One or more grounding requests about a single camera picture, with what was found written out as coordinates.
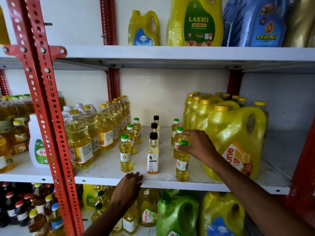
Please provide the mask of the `person's right hand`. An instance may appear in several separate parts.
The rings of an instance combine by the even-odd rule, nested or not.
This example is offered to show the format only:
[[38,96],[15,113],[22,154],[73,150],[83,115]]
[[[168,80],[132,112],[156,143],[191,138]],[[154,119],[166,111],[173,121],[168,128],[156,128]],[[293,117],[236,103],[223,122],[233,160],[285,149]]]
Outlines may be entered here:
[[191,138],[191,156],[214,169],[215,162],[221,157],[209,136],[202,130],[186,130],[184,135]]

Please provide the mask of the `person's left hand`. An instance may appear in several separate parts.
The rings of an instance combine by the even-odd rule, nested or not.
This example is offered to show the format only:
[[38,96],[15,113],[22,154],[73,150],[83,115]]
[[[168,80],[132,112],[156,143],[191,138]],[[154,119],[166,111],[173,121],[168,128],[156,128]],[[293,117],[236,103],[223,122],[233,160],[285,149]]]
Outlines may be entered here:
[[118,203],[120,205],[132,204],[139,196],[142,185],[132,185],[127,181],[127,175],[124,176],[117,184],[111,198],[111,203]]

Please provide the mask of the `small green-capped oil bottle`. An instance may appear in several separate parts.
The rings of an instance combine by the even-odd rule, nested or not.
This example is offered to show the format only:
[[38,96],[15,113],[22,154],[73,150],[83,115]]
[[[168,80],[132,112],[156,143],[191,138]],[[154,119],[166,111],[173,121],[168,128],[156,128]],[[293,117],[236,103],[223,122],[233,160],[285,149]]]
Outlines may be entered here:
[[177,149],[174,156],[177,160],[175,177],[180,182],[186,182],[188,180],[188,167],[191,155]]
[[175,118],[174,119],[174,123],[171,126],[172,129],[172,137],[171,137],[171,145],[174,147],[174,143],[175,143],[175,134],[177,133],[177,128],[180,127],[179,124],[179,119]]
[[173,157],[177,159],[177,146],[180,145],[181,141],[185,140],[185,135],[183,134],[183,127],[177,127],[176,134],[174,136],[174,150],[173,150]]
[[135,133],[135,131],[133,129],[133,125],[132,124],[127,124],[126,134],[128,135],[128,141],[131,143],[131,155],[135,155],[136,154],[136,149],[135,149],[136,133]]
[[121,171],[124,173],[128,173],[132,171],[132,144],[129,141],[128,134],[121,135],[121,142],[119,144],[120,150],[120,164],[121,164]]
[[141,124],[138,117],[134,118],[133,130],[135,132],[136,144],[141,144]]

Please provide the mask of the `person's left forearm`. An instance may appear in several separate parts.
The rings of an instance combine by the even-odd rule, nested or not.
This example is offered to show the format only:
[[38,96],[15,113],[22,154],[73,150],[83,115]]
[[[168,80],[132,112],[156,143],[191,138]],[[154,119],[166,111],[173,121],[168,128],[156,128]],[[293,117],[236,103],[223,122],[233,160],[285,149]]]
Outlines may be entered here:
[[111,203],[102,216],[93,222],[81,236],[109,236],[130,207],[131,204]]

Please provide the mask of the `person's right forearm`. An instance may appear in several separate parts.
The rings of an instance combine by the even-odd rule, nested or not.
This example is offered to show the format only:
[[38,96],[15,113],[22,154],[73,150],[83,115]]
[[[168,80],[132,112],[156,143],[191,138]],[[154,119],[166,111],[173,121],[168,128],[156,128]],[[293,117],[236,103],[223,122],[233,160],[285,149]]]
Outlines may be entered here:
[[245,208],[264,236],[315,236],[315,229],[287,210],[262,187],[223,159],[212,155],[207,165]]

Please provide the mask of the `oil bottle with white label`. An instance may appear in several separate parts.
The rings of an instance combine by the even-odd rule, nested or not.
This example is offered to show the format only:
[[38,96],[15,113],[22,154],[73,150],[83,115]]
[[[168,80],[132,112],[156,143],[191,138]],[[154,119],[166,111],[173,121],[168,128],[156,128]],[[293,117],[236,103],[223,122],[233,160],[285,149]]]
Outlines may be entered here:
[[113,230],[112,230],[112,235],[114,234],[119,234],[121,233],[123,230],[123,218],[121,218],[117,224],[114,226]]
[[133,235],[139,226],[138,200],[136,199],[132,206],[123,216],[123,229],[128,235]]

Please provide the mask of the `green oil jug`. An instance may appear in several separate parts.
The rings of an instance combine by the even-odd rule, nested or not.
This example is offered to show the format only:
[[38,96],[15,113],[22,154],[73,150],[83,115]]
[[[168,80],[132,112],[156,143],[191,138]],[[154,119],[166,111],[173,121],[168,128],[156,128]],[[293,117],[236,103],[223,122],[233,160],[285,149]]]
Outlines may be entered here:
[[157,210],[156,236],[197,236],[199,203],[195,198],[163,193]]
[[177,196],[189,196],[192,198],[197,197],[197,191],[194,190],[180,190],[180,189],[164,189],[164,194],[170,195],[171,198],[175,198]]

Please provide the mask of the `wrapped yellow jug green label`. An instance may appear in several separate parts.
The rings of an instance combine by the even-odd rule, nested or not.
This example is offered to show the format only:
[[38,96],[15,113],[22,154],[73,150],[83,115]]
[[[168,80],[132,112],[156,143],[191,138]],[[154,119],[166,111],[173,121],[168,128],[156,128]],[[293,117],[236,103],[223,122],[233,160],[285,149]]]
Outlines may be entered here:
[[104,185],[83,184],[82,201],[85,210],[94,210],[95,201],[98,197],[98,192],[103,189]]

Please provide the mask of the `red perforated shelf upright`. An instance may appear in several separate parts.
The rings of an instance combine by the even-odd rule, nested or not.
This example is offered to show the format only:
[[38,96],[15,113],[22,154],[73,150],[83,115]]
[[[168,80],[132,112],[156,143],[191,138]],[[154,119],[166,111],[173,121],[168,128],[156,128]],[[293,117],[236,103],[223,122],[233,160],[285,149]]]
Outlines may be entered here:
[[[115,0],[100,0],[100,15],[102,24],[102,38],[105,46],[117,45],[116,32],[116,7]],[[111,102],[120,97],[120,77],[119,68],[110,65],[105,71],[107,79],[108,99]]]
[[291,180],[286,206],[315,228],[315,117]]
[[232,99],[233,95],[239,95],[243,75],[244,73],[241,69],[230,70],[230,77],[227,88],[227,93],[230,94],[230,99]]
[[3,69],[0,69],[0,94],[2,96],[10,96],[5,70]]
[[63,46],[48,44],[40,0],[6,0],[6,3],[17,44],[5,45],[3,51],[22,63],[65,232],[67,236],[81,236],[84,226],[53,71],[53,62],[65,58],[67,50]]

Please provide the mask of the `group of brown yellow-capped bottles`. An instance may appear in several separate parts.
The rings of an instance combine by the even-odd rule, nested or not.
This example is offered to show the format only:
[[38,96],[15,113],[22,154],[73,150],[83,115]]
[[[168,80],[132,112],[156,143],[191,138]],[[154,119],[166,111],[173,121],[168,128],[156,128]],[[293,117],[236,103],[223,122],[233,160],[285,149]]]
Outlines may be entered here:
[[33,209],[29,213],[28,229],[31,236],[66,236],[59,204],[51,185],[34,184],[31,197]]

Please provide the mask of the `group of amber oil bottles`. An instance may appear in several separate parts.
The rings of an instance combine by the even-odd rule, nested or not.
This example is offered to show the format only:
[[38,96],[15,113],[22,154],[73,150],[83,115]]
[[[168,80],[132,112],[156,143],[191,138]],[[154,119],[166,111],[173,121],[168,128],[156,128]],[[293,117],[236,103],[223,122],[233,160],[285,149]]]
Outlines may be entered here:
[[35,108],[30,94],[0,94],[0,174],[14,169],[13,156],[29,151],[31,114]]

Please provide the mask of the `big yellow jug green label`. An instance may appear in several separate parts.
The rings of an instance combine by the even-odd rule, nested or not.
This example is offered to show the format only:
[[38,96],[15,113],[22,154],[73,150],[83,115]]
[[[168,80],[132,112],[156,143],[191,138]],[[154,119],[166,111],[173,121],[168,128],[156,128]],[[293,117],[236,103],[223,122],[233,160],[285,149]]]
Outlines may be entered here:
[[221,47],[222,0],[171,0],[168,46]]

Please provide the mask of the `group of dark red-capped bottles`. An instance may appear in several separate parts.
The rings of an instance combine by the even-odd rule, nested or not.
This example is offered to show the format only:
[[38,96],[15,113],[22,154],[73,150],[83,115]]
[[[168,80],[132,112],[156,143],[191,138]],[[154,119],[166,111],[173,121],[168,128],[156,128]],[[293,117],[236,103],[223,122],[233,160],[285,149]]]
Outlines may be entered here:
[[27,226],[30,211],[30,187],[26,183],[1,182],[4,210],[11,225]]

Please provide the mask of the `blue oil jug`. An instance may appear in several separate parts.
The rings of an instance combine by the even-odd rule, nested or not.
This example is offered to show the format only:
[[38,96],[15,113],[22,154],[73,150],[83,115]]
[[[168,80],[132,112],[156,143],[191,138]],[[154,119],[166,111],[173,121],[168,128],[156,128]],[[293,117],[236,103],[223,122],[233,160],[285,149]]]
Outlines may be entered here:
[[238,0],[228,0],[224,10],[223,10],[223,40],[222,40],[222,47],[229,47],[231,45],[232,39],[232,31],[233,31],[233,24],[236,18]]
[[289,0],[238,0],[231,47],[281,47]]

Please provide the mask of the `golden oil jug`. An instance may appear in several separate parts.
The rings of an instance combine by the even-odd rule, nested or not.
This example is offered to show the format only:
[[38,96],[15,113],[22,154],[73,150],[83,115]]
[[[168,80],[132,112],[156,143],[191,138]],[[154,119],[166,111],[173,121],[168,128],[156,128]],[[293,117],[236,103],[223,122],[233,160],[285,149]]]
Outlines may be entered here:
[[315,48],[315,0],[290,0],[283,47]]

